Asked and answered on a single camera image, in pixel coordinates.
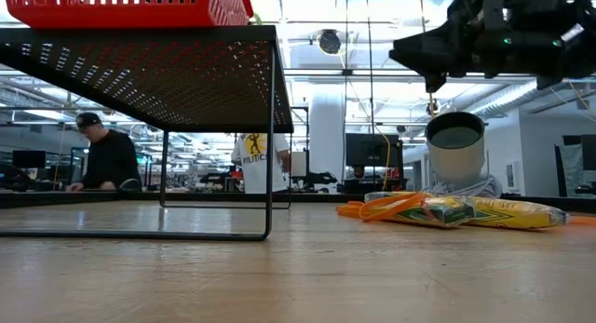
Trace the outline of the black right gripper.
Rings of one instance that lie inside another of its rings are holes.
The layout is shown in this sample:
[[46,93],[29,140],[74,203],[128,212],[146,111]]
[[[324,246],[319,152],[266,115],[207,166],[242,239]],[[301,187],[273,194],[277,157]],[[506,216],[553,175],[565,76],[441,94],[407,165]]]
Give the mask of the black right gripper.
[[544,88],[596,73],[596,7],[590,0],[453,0],[447,22],[397,39],[388,57],[425,77],[436,93],[446,75],[477,70],[533,74]]

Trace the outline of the yellow snack packet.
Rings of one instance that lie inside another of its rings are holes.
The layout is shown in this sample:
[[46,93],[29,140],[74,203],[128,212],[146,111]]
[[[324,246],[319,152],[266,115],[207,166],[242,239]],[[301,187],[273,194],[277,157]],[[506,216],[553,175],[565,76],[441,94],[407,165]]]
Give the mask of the yellow snack packet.
[[474,200],[462,196],[426,197],[413,207],[389,216],[389,222],[453,228],[476,217]]

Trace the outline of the white cylindrical cup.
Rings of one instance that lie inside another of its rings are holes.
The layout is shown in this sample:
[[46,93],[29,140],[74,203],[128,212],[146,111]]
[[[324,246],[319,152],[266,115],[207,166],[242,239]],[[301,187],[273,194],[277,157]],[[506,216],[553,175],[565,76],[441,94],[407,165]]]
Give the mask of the white cylindrical cup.
[[481,180],[485,125],[467,112],[441,114],[425,129],[430,165],[437,180],[464,188]]

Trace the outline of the black computer monitor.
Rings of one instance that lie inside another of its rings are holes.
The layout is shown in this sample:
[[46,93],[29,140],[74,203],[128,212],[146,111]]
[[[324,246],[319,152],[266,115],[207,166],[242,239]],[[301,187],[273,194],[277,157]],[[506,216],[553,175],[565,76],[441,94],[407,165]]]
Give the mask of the black computer monitor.
[[350,167],[396,168],[400,165],[398,135],[349,133],[345,135],[345,164]]
[[12,166],[15,168],[44,168],[46,156],[45,151],[13,150]]

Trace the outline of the black dome ceiling fixture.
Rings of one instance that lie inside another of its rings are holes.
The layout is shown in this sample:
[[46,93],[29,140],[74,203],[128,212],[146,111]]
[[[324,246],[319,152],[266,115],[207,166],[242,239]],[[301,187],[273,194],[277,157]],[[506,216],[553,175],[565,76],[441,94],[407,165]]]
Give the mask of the black dome ceiling fixture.
[[318,36],[318,47],[329,55],[337,55],[341,49],[341,41],[333,29],[324,29]]

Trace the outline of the white round pillar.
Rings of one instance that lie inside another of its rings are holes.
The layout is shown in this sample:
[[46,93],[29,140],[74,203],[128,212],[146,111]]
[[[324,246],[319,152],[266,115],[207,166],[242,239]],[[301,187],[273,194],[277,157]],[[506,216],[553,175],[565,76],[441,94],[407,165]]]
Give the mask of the white round pillar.
[[[317,93],[309,106],[309,167],[313,173],[331,173],[340,181],[344,167],[345,102],[342,93]],[[316,184],[337,194],[337,184]]]

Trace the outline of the white board on stand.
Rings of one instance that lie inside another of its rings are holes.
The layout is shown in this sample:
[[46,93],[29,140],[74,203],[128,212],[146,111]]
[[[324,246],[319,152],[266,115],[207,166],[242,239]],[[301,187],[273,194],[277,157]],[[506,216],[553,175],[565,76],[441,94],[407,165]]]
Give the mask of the white board on stand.
[[296,178],[303,178],[307,175],[307,152],[291,153],[291,175]]

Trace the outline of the black perforated metal shelf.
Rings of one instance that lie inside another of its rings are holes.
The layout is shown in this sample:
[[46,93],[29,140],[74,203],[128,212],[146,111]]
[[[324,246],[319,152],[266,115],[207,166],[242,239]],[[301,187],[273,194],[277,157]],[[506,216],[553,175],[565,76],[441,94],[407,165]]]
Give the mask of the black perforated metal shelf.
[[293,130],[272,26],[5,28],[0,63],[164,134]]

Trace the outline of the red plastic mesh basket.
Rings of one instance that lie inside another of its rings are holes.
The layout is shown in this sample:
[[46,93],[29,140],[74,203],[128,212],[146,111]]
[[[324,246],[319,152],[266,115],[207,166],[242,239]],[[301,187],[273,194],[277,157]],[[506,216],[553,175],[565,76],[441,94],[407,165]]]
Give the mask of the red plastic mesh basket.
[[186,28],[246,25],[251,0],[5,0],[36,29]]

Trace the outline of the black aluminium rig frame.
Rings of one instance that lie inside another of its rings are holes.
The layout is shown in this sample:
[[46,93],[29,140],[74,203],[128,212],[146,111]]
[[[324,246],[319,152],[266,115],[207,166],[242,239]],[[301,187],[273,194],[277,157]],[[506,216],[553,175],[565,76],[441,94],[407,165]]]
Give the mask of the black aluminium rig frame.
[[[292,203],[343,203],[362,201],[364,195],[329,195],[329,194],[274,194],[274,202]],[[89,191],[81,193],[65,192],[33,192],[33,193],[0,193],[0,209],[68,205],[77,203],[112,202],[117,200],[158,201],[159,193],[117,193]],[[504,199],[534,202],[552,206],[564,211],[580,212],[596,215],[596,198],[572,197],[531,197],[521,195],[505,195]],[[166,201],[183,202],[264,202],[263,195],[244,195],[237,193],[166,193]]]

